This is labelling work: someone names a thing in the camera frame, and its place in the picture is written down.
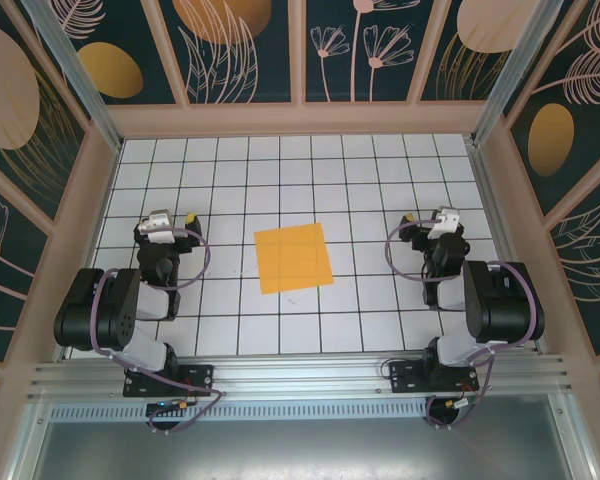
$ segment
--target black grid line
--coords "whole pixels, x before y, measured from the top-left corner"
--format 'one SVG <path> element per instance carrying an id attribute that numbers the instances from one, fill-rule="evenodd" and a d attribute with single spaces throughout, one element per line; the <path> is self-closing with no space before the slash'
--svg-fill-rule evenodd
<path id="1" fill-rule="evenodd" d="M 402 139 L 403 145 L 404 145 L 404 137 L 401 135 L 400 138 Z M 375 155 L 376 153 L 376 144 L 375 144 L 375 140 L 374 137 L 371 137 L 371 147 L 373 148 L 373 153 Z M 374 156 L 374 161 L 376 164 L 376 174 L 378 175 L 378 182 L 380 182 L 380 167 L 378 166 L 378 158 Z M 384 196 L 382 194 L 382 183 L 378 183 L 378 188 L 380 190 L 380 204 L 382 205 L 382 210 L 384 211 Z M 386 232 L 387 237 L 389 236 L 389 224 L 387 223 L 387 216 L 386 215 L 382 215 L 382 217 L 384 218 L 384 229 Z M 391 258 L 391 260 L 393 261 L 393 256 L 391 254 L 391 249 L 389 249 L 389 258 Z M 395 291 L 396 294 L 396 308 L 400 308 L 400 296 L 398 295 L 398 283 L 396 281 L 396 275 L 395 273 L 391 272 L 391 276 L 393 279 L 393 289 Z M 398 324 L 400 325 L 400 334 L 402 335 L 402 348 L 403 350 L 407 349 L 407 345 L 404 341 L 404 330 L 402 328 L 402 319 L 400 318 L 400 314 L 398 314 Z"/>
<path id="2" fill-rule="evenodd" d="M 351 261 L 353 262 L 353 274 L 347 274 L 347 275 L 343 275 L 343 274 L 336 274 L 333 275 L 334 278 L 346 278 L 346 277 L 350 277 L 353 278 L 355 281 L 355 287 L 356 287 L 356 302 L 357 302 L 357 310 L 343 310 L 343 311 L 330 311 L 332 310 L 332 308 L 329 308 L 329 311 L 323 311 L 321 303 L 320 303 L 320 288 L 316 287 L 316 295 L 317 295 L 317 306 L 314 307 L 312 305 L 309 305 L 308 308 L 305 310 L 304 308 L 300 307 L 299 310 L 294 311 L 294 312 L 285 312 L 285 315 L 318 315 L 318 337 L 319 337 L 319 342 L 320 342 L 320 352 L 324 351 L 323 348 L 323 338 L 322 338 L 322 315 L 331 315 L 331 314 L 356 314 L 358 315 L 358 319 L 359 319 L 359 328 L 360 328 L 360 338 L 361 338 L 361 350 L 364 351 L 364 329 L 363 329 L 363 325 L 362 325 L 362 314 L 363 313 L 398 313 L 398 318 L 400 321 L 400 331 L 402 333 L 402 341 L 403 341 L 403 347 L 405 346 L 405 338 L 404 338 L 404 327 L 401 321 L 401 317 L 399 315 L 400 312 L 411 312 L 411 311 L 428 311 L 425 307 L 425 305 L 422 305 L 422 308 L 401 308 L 400 304 L 399 304 L 399 284 L 396 280 L 396 276 L 391 272 L 391 271 L 387 271 L 387 272 L 383 272 L 383 273 L 359 273 L 359 269 L 362 268 L 361 265 L 358 265 L 358 262 L 356 261 L 356 252 L 355 252 L 355 244 L 384 244 L 384 240 L 360 240 L 360 241 L 354 241 L 354 237 L 353 237 L 353 224 L 352 224 L 352 214 L 353 213 L 367 213 L 367 214 L 381 214 L 383 216 L 383 223 L 384 223 L 384 232 L 388 233 L 390 230 L 393 230 L 394 226 L 389 225 L 390 223 L 390 217 L 392 216 L 391 214 L 393 214 L 394 216 L 396 215 L 396 213 L 401 213 L 403 214 L 405 210 L 386 210 L 385 205 L 387 203 L 387 198 L 385 193 L 382 190 L 382 186 L 383 185 L 404 185 L 405 188 L 409 188 L 408 184 L 411 184 L 411 191 L 413 192 L 413 196 L 414 196 L 414 201 L 415 201 L 415 208 L 416 211 L 418 213 L 418 215 L 423 218 L 423 213 L 425 212 L 424 210 L 420 210 L 421 206 L 419 205 L 418 202 L 418 196 L 416 194 L 415 188 L 417 184 L 420 183 L 432 183 L 432 184 L 436 184 L 436 183 L 444 183 L 445 184 L 445 189 L 447 192 L 447 198 L 449 198 L 450 201 L 450 195 L 449 195 L 449 188 L 448 188 L 448 184 L 449 183 L 474 183 L 475 181 L 466 181 L 466 180 L 457 180 L 457 181 L 447 181 L 446 176 L 444 175 L 444 170 L 442 169 L 442 158 L 440 155 L 418 155 L 417 157 L 427 157 L 427 158 L 431 158 L 432 161 L 434 161 L 436 158 L 438 160 L 438 164 L 440 165 L 441 171 L 442 171 L 442 181 L 437 181 L 437 182 L 414 182 L 413 181 L 413 172 L 412 172 L 412 168 L 411 168 L 411 164 L 409 163 L 409 156 L 407 155 L 407 150 L 406 150 L 406 144 L 405 144 L 405 140 L 404 140 L 404 136 L 401 136 L 401 140 L 402 140 L 402 147 L 404 149 L 404 154 L 399 155 L 399 154 L 394 154 L 394 155 L 383 155 L 383 156 L 378 156 L 377 155 L 377 151 L 376 151 L 376 139 L 373 137 L 373 135 L 369 135 L 369 140 L 371 142 L 371 145 L 373 147 L 374 150 L 374 155 L 370 156 L 370 155 L 346 155 L 344 154 L 344 139 L 342 137 L 342 135 L 339 135 L 339 140 L 340 140 L 340 145 L 341 148 L 343 149 L 343 153 L 341 156 L 339 155 L 334 155 L 333 158 L 320 158 L 320 159 L 316 159 L 314 158 L 314 150 L 315 150 L 315 145 L 313 142 L 313 136 L 307 136 L 309 139 L 309 155 L 307 155 L 306 158 L 299 158 L 299 159 L 283 159 L 281 157 L 281 151 L 282 151 L 282 138 L 281 136 L 278 136 L 278 158 L 271 158 L 271 159 L 249 159 L 249 150 L 251 148 L 251 137 L 245 137 L 247 138 L 247 155 L 245 159 L 233 159 L 233 160 L 218 160 L 218 150 L 220 147 L 220 139 L 215 138 L 215 159 L 211 159 L 209 158 L 209 160 L 190 160 L 190 161 L 185 161 L 185 159 L 187 158 L 187 154 L 188 154 L 188 150 L 190 149 L 190 147 L 192 147 L 192 145 L 189 145 L 189 140 L 186 141 L 185 143 L 185 148 L 184 148 L 184 159 L 182 161 L 169 161 L 169 162 L 156 162 L 155 161 L 155 154 L 156 154 L 156 149 L 157 149 L 157 142 L 153 142 L 152 148 L 153 148 L 153 152 L 152 152 L 152 159 L 151 162 L 120 162 L 120 165 L 118 166 L 118 168 L 116 169 L 115 172 L 115 181 L 114 181 L 114 185 L 112 188 L 112 192 L 111 194 L 113 194 L 115 191 L 120 191 L 120 190 L 139 190 L 142 191 L 144 195 L 142 195 L 142 205 L 141 205 L 141 210 L 140 210 L 140 217 L 136 216 L 136 215 L 128 215 L 128 216 L 115 216 L 115 215 L 109 215 L 109 213 L 111 212 L 111 201 L 108 202 L 107 206 L 106 206 L 106 213 L 105 213 L 105 217 L 104 217 L 104 222 L 103 222 L 103 228 L 102 231 L 100 232 L 100 238 L 98 239 L 98 249 L 96 251 L 96 256 L 94 261 L 96 261 L 96 259 L 98 258 L 98 255 L 101 253 L 100 250 L 115 250 L 115 249 L 119 249 L 119 250 L 124 250 L 124 249 L 131 249 L 133 254 L 131 257 L 131 262 L 133 262 L 133 258 L 134 258 L 134 254 L 136 253 L 137 249 L 135 248 L 135 246 L 133 245 L 133 243 L 131 243 L 130 245 L 117 245 L 117 246 L 102 246 L 102 235 L 104 233 L 104 226 L 106 225 L 106 221 L 108 219 L 113 219 L 113 218 L 118 218 L 118 219 L 124 219 L 124 218 L 133 218 L 133 219 L 139 219 L 142 218 L 142 211 L 145 209 L 145 204 L 146 204 L 146 200 L 147 200 L 147 195 L 149 194 L 149 190 L 166 190 L 166 189 L 171 189 L 171 190 L 177 190 L 177 197 L 175 199 L 175 208 L 176 208 L 176 215 L 174 215 L 174 218 L 176 220 L 176 222 L 178 220 L 181 220 L 180 217 L 184 217 L 184 215 L 177 215 L 177 210 L 178 208 L 180 208 L 180 205 L 182 202 L 180 202 L 180 197 L 181 195 L 185 194 L 187 190 L 189 190 L 188 194 L 190 195 L 197 195 L 197 193 L 193 192 L 193 190 L 196 189 L 206 189 L 207 192 L 199 192 L 200 194 L 203 195 L 203 197 L 205 198 L 206 201 L 206 196 L 209 195 L 209 205 L 208 205 L 208 211 L 205 211 L 204 213 L 207 213 L 205 215 L 199 215 L 200 220 L 202 221 L 203 219 L 205 219 L 207 221 L 207 231 L 205 232 L 207 235 L 210 232 L 210 228 L 211 227 L 211 220 L 212 217 L 215 216 L 235 216 L 235 217 L 242 217 L 242 238 L 240 240 L 240 243 L 237 242 L 232 242 L 232 243 L 222 243 L 222 239 L 217 240 L 214 243 L 211 243 L 210 245 L 213 247 L 217 247 L 217 246 L 223 246 L 223 247 L 241 247 L 240 250 L 240 272 L 242 272 L 245 268 L 245 253 L 246 253 L 246 247 L 252 247 L 255 248 L 254 245 L 252 243 L 248 243 L 245 240 L 245 232 L 246 232 L 246 220 L 247 220 L 247 216 L 248 215 L 277 215 L 278 218 L 278 227 L 281 226 L 282 224 L 282 215 L 284 215 L 285 213 L 283 213 L 283 208 L 282 208 L 282 187 L 298 187 L 298 186 L 305 186 L 305 187 L 311 187 L 312 190 L 312 211 L 306 211 L 306 212 L 289 212 L 290 214 L 293 215 L 312 215 L 313 217 L 313 222 L 317 222 L 318 221 L 318 214 L 345 214 L 347 220 L 349 221 L 349 235 L 351 236 L 350 241 L 327 241 L 326 243 L 329 244 L 351 244 Z M 436 153 L 438 152 L 438 145 L 435 141 L 435 137 L 432 136 L 433 142 L 434 142 L 434 146 L 436 148 Z M 147 154 L 148 156 L 148 145 L 146 150 L 144 151 L 145 154 Z M 444 157 L 460 157 L 463 155 L 445 155 Z M 409 182 L 394 182 L 394 181 L 382 181 L 380 179 L 380 159 L 384 159 L 384 158 L 400 158 L 402 159 L 404 162 L 407 163 L 407 168 L 409 171 L 409 176 L 411 177 Z M 374 162 L 374 166 L 376 169 L 376 175 L 378 175 L 377 180 L 374 181 L 370 181 L 370 182 L 366 182 L 364 181 L 364 178 L 356 178 L 356 182 L 352 182 L 350 178 L 348 178 L 347 175 L 347 159 L 365 159 L 365 160 L 369 160 L 369 161 L 373 161 Z M 283 168 L 283 163 L 285 161 L 298 161 L 298 160 L 304 160 L 304 161 L 311 161 L 311 183 L 302 183 L 302 184 L 297 184 L 297 183 L 282 183 L 282 168 Z M 315 161 L 325 161 L 325 160 L 332 160 L 334 162 L 339 161 L 339 165 L 342 165 L 342 169 L 344 172 L 344 183 L 342 183 L 342 181 L 338 182 L 338 183 L 316 183 L 316 179 L 315 179 L 315 169 L 314 169 L 314 162 Z M 213 213 L 213 198 L 214 198 L 214 194 L 219 194 L 220 192 L 218 191 L 218 189 L 220 187 L 216 186 L 216 169 L 217 169 L 217 165 L 218 162 L 247 162 L 246 165 L 246 174 L 245 174 L 245 184 L 240 184 L 240 185 L 227 185 L 226 187 L 234 187 L 234 188 L 243 188 L 244 189 L 244 206 L 241 212 L 234 212 L 234 213 Z M 253 188 L 253 187 L 276 187 L 276 185 L 272 185 L 272 184 L 257 184 L 257 185 L 250 185 L 249 184 L 249 162 L 261 162 L 261 161 L 277 161 L 277 165 L 278 165 L 278 183 L 277 183 L 277 188 L 278 188 L 278 210 L 277 212 L 260 212 L 260 211 L 253 211 L 253 212 L 247 212 L 247 195 L 248 195 L 248 189 L 249 188 Z M 182 185 L 183 181 L 184 181 L 184 169 L 186 167 L 187 164 L 192 164 L 192 163 L 208 163 L 208 162 L 214 162 L 214 168 L 213 168 L 213 175 L 211 176 L 211 183 L 210 185 L 199 185 L 199 186 L 192 186 L 192 187 L 184 187 Z M 178 185 L 175 186 L 169 186 L 169 187 L 149 187 L 150 181 L 151 181 L 151 174 L 152 172 L 155 170 L 153 167 L 155 166 L 156 168 L 159 168 L 158 166 L 154 165 L 154 163 L 161 163 L 161 164 L 173 164 L 173 163 L 180 163 L 181 164 L 181 170 L 180 170 L 180 182 L 178 183 Z M 120 167 L 122 165 L 147 165 L 148 166 L 148 174 L 147 174 L 147 179 L 146 179 L 146 184 L 144 187 L 135 187 L 135 188 L 116 188 L 117 182 L 119 181 L 119 172 L 120 172 Z M 132 168 L 129 170 L 129 174 L 130 175 L 134 175 L 136 170 L 142 170 L 140 167 L 137 168 Z M 130 177 L 126 177 L 129 180 L 133 180 L 133 176 Z M 332 187 L 337 187 L 340 186 L 341 190 L 344 190 L 344 193 L 346 194 L 346 210 L 337 210 L 337 211 L 317 211 L 316 209 L 316 190 L 315 187 L 318 185 L 328 185 L 328 186 L 332 186 Z M 380 192 L 380 202 L 378 206 L 374 206 L 376 207 L 373 210 L 351 210 L 351 195 L 353 195 L 353 191 L 350 190 L 354 190 L 354 189 L 350 189 L 349 186 L 350 185 L 376 185 L 379 189 Z M 463 208 L 462 210 L 466 210 L 466 211 L 478 211 L 478 210 L 484 210 L 484 208 L 482 207 L 473 207 L 473 208 Z M 378 230 L 378 234 L 382 231 L 382 227 L 380 226 L 381 224 L 379 223 L 378 220 L 378 227 L 380 228 L 380 230 Z M 491 240 L 491 238 L 476 238 L 476 239 L 469 239 L 469 241 L 471 240 Z M 373 272 L 375 271 L 375 268 L 370 268 L 367 271 L 369 272 Z M 395 290 L 395 295 L 396 295 L 396 308 L 391 308 L 389 310 L 380 310 L 380 309 L 371 309 L 371 310 L 365 310 L 362 311 L 361 310 L 361 305 L 360 305 L 360 290 L 359 290 L 359 286 L 358 286 L 358 277 L 363 278 L 363 277 L 389 277 L 391 275 L 393 281 L 394 281 L 394 290 Z M 222 278 L 209 278 L 209 275 L 205 275 L 205 277 L 201 280 L 201 285 L 200 285 L 200 299 L 199 299 L 199 303 L 198 303 L 198 312 L 197 315 L 187 315 L 187 316 L 191 316 L 191 317 L 195 317 L 197 316 L 198 318 L 201 317 L 237 317 L 238 319 L 238 327 L 237 327 L 237 331 L 233 332 L 233 334 L 236 335 L 236 354 L 239 354 L 239 350 L 240 350 L 240 317 L 249 317 L 249 316 L 259 316 L 262 314 L 246 314 L 242 312 L 242 296 L 244 294 L 243 292 L 243 280 L 247 280 L 247 279 L 257 279 L 258 276 L 250 276 L 250 275 L 240 275 L 240 276 L 229 276 L 229 277 L 222 277 Z M 237 314 L 207 314 L 207 315 L 203 315 L 203 311 L 202 311 L 202 304 L 203 304 L 203 299 L 204 299 L 204 287 L 205 284 L 208 282 L 214 282 L 214 281 L 223 281 L 223 280 L 233 280 L 235 281 L 240 281 L 240 287 L 238 290 L 238 309 L 237 309 Z M 281 295 L 278 293 L 278 311 L 277 311 L 277 317 L 278 317 L 278 354 L 281 354 Z M 379 308 L 386 308 L 389 305 L 382 305 L 382 304 L 378 304 L 377 305 Z M 440 319 L 440 327 L 442 330 L 442 320 L 441 320 L 441 316 L 438 316 Z M 198 342 L 200 340 L 200 322 L 198 322 L 198 326 L 197 326 L 197 331 L 195 332 L 196 338 L 195 338 L 195 347 L 194 347 L 194 355 L 197 354 L 198 351 Z M 156 335 L 159 335 L 159 324 L 158 324 L 158 328 L 156 329 Z"/>
<path id="3" fill-rule="evenodd" d="M 340 135 L 340 144 L 342 145 L 342 151 L 344 152 L 344 140 L 342 138 L 342 135 Z M 347 185 L 347 165 L 345 164 L 344 158 L 342 159 L 342 168 L 344 169 L 344 183 L 345 183 L 345 191 L 347 194 L 347 209 L 350 209 L 350 203 L 349 203 L 349 187 Z M 351 221 L 351 211 L 349 210 L 348 212 L 348 217 L 349 217 L 349 233 L 351 234 L 351 240 L 353 240 L 353 222 Z M 355 248 L 353 246 L 353 243 L 351 244 L 351 254 L 353 255 L 353 274 L 354 274 L 354 278 L 355 278 L 355 285 L 356 285 L 356 302 L 358 305 L 358 324 L 360 325 L 360 349 L 364 352 L 364 331 L 362 329 L 362 314 L 360 313 L 360 292 L 358 290 L 358 279 L 357 279 L 357 268 L 356 268 L 356 251 Z"/>

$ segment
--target orange square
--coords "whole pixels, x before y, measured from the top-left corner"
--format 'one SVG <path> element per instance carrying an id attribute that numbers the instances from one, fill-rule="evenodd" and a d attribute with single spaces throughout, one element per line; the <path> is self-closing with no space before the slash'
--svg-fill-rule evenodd
<path id="1" fill-rule="evenodd" d="M 263 295 L 333 283 L 321 224 L 255 232 L 255 241 Z"/>

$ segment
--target white grid surface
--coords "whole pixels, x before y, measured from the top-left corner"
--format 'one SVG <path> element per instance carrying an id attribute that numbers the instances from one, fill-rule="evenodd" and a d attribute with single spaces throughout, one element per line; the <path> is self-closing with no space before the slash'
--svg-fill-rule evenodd
<path id="1" fill-rule="evenodd" d="M 469 259 L 497 258 L 461 135 L 330 135 L 128 140 L 94 266 L 137 266 L 133 228 L 155 209 L 195 212 L 212 261 L 183 290 L 174 322 L 138 322 L 179 356 L 420 349 L 457 324 L 422 287 L 392 275 L 383 244 L 406 212 L 461 209 Z M 262 295 L 254 232 L 322 224 L 333 285 Z M 422 257 L 392 244 L 396 266 Z M 182 257 L 192 278 L 204 251 Z M 73 358 L 92 353 L 74 352 Z"/>

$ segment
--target purple cable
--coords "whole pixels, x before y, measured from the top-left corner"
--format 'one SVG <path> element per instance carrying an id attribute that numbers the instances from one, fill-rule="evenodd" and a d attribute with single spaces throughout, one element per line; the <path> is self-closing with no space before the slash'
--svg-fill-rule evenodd
<path id="1" fill-rule="evenodd" d="M 160 229 L 152 230 L 152 232 L 184 232 L 187 235 L 191 235 L 191 236 L 197 238 L 198 240 L 200 240 L 200 243 L 202 243 L 202 245 L 204 245 L 205 256 L 204 256 L 204 265 L 202 266 L 202 270 L 200 270 L 200 273 L 198 273 L 193 278 L 193 280 L 183 283 L 182 285 L 177 285 L 175 287 L 153 287 L 152 285 L 150 285 L 150 286 L 152 286 L 153 288 L 155 288 L 157 290 L 167 290 L 167 291 L 179 290 L 181 288 L 188 287 L 192 283 L 194 283 L 197 280 L 199 280 L 200 278 L 202 278 L 202 276 L 206 272 L 207 268 L 209 268 L 209 263 L 211 262 L 211 249 L 209 248 L 209 244 L 207 243 L 207 241 L 204 238 L 202 238 L 202 236 L 198 235 L 196 232 L 192 232 L 192 231 L 184 229 L 184 228 L 160 228 Z M 132 370 L 134 372 L 138 371 L 138 372 L 146 375 L 147 377 L 153 378 L 154 380 L 162 382 L 166 385 L 171 385 L 172 387 L 181 388 L 183 390 L 187 390 L 188 392 L 203 392 L 203 393 L 216 394 L 217 395 L 216 398 L 211 403 L 209 403 L 207 406 L 205 406 L 202 410 L 200 410 L 200 412 L 198 412 L 198 414 L 196 414 L 193 418 L 191 418 L 190 420 L 187 420 L 186 422 L 179 423 L 178 425 L 176 425 L 175 427 L 173 427 L 170 430 L 158 430 L 156 428 L 156 426 L 153 424 L 153 419 L 155 418 L 155 416 L 166 409 L 158 409 L 155 412 L 153 412 L 153 414 L 149 417 L 149 426 L 152 428 L 153 433 L 160 432 L 163 435 L 168 435 L 170 432 L 175 433 L 175 432 L 184 430 L 185 428 L 193 425 L 196 422 L 196 420 L 198 420 L 198 418 L 203 416 L 211 407 L 213 407 L 216 403 L 218 403 L 218 401 L 220 401 L 220 398 L 222 397 L 222 392 L 220 390 L 216 390 L 214 388 L 195 387 L 193 385 L 187 385 L 184 383 L 169 380 L 168 378 L 164 378 L 164 377 L 161 377 L 160 375 L 155 374 L 151 370 L 147 370 L 142 367 L 136 367 L 135 365 L 133 365 L 125 360 L 122 360 L 118 356 L 114 355 L 112 352 L 106 352 L 105 350 L 102 350 L 100 348 L 100 345 L 98 345 L 98 340 L 97 340 L 97 336 L 96 336 L 98 305 L 100 304 L 100 299 L 102 298 L 102 291 L 104 290 L 104 286 L 105 286 L 107 280 L 118 270 L 119 269 L 117 269 L 117 268 L 111 268 L 111 269 L 107 270 L 104 273 L 104 275 L 102 275 L 102 278 L 100 278 L 100 281 L 98 282 L 98 285 L 96 287 L 96 292 L 95 292 L 95 295 L 93 296 L 93 305 L 91 307 L 91 314 L 90 314 L 90 318 L 89 318 L 89 337 L 91 339 L 91 347 L 93 348 L 94 352 L 96 352 L 100 355 L 103 355 L 107 358 L 110 358 L 113 362 L 117 363 L 121 367 Z"/>
<path id="2" fill-rule="evenodd" d="M 404 228 L 410 227 L 412 225 L 426 225 L 426 224 L 432 224 L 432 223 L 440 223 L 440 221 L 438 221 L 438 220 L 416 220 L 413 222 L 403 223 L 402 225 L 399 225 L 397 228 L 394 228 L 393 231 L 389 234 L 389 237 L 387 238 L 387 241 L 385 242 L 385 245 L 384 245 L 384 256 L 385 256 L 385 259 L 387 260 L 387 263 L 389 264 L 389 267 L 391 267 L 391 270 L 393 270 L 393 273 L 395 273 L 396 275 L 398 275 L 402 278 L 406 278 L 407 280 L 413 280 L 415 282 L 422 282 L 422 283 L 442 282 L 444 280 L 452 280 L 457 277 L 457 276 L 452 276 L 452 277 L 440 277 L 440 278 L 418 278 L 418 277 L 407 275 L 406 273 L 401 272 L 400 270 L 398 270 L 395 267 L 395 265 L 391 261 L 391 255 L 390 255 L 390 250 L 389 250 L 389 247 L 391 246 L 390 242 L 391 242 L 391 239 L 393 238 L 393 236 L 397 232 L 399 232 L 400 230 L 402 230 Z M 533 336 L 533 332 L 535 331 L 536 325 L 538 324 L 536 302 L 533 298 L 533 292 L 531 291 L 531 286 L 527 283 L 527 281 L 520 274 L 520 272 L 518 272 L 515 268 L 513 268 L 508 263 L 500 262 L 498 260 L 488 262 L 487 265 L 498 265 L 500 267 L 504 267 L 505 269 L 509 270 L 509 272 L 511 272 L 511 274 L 520 283 L 520 285 L 522 285 L 524 294 L 527 297 L 527 302 L 529 302 L 530 321 L 529 321 L 529 328 L 527 329 L 527 332 L 524 334 L 524 336 L 520 340 L 510 343 L 510 344 L 506 343 L 506 344 L 494 345 L 492 347 L 485 347 L 485 348 L 482 348 L 482 349 L 472 353 L 471 355 L 469 355 L 467 357 L 466 361 L 470 365 L 473 365 L 475 367 L 482 367 L 487 364 L 489 365 L 487 367 L 487 374 L 485 375 L 485 378 L 484 378 L 482 390 L 480 391 L 480 395 L 478 397 L 479 401 L 481 401 L 484 398 L 485 394 L 487 393 L 487 389 L 489 386 L 489 380 L 491 379 L 491 371 L 493 369 L 493 363 L 495 362 L 495 357 L 493 356 L 495 354 L 495 352 L 498 350 L 509 350 L 511 348 L 516 348 L 521 345 L 524 345 Z M 484 360 L 482 362 L 478 362 L 478 363 L 474 362 L 475 359 L 481 357 L 482 355 L 484 355 L 486 353 L 489 353 L 489 357 L 486 360 Z M 425 420 L 427 421 L 427 423 L 429 425 L 432 425 L 434 427 L 445 426 L 442 422 L 436 420 L 429 414 L 429 411 L 431 410 L 431 405 L 433 404 L 433 401 L 436 398 L 437 397 L 435 395 L 433 395 L 432 397 L 429 397 L 427 399 L 427 403 L 425 406 Z M 469 413 L 473 412 L 473 410 L 475 410 L 476 406 L 477 406 L 477 404 L 474 405 L 474 407 L 469 411 Z M 461 425 L 462 423 L 464 423 L 466 421 L 467 417 L 469 416 L 469 413 L 467 413 L 459 421 L 455 422 L 454 425 L 457 427 L 457 426 Z M 448 429 L 451 429 L 451 425 L 446 425 L 446 427 Z"/>
<path id="3" fill-rule="evenodd" d="M 391 239 L 393 238 L 393 236 L 396 233 L 398 233 L 400 230 L 404 230 L 407 227 L 411 227 L 412 225 L 430 225 L 430 224 L 436 224 L 436 223 L 442 223 L 442 221 L 441 220 L 415 220 L 413 222 L 407 222 L 407 223 L 403 223 L 402 225 L 398 225 L 398 227 L 393 229 L 393 231 L 389 234 L 389 237 L 387 237 L 387 241 L 384 244 L 384 258 L 387 260 L 387 263 L 391 267 L 391 270 L 393 270 L 393 273 L 395 273 L 399 277 L 406 278 L 407 280 L 413 280 L 416 282 L 423 282 L 423 283 L 443 282 L 445 280 L 452 280 L 458 276 L 458 275 L 454 275 L 451 277 L 438 277 L 438 278 L 414 277 L 412 275 L 408 275 L 408 274 L 403 273 L 400 270 L 398 270 L 395 267 L 395 265 L 393 264 L 393 262 L 391 261 L 391 250 L 390 250 Z"/>

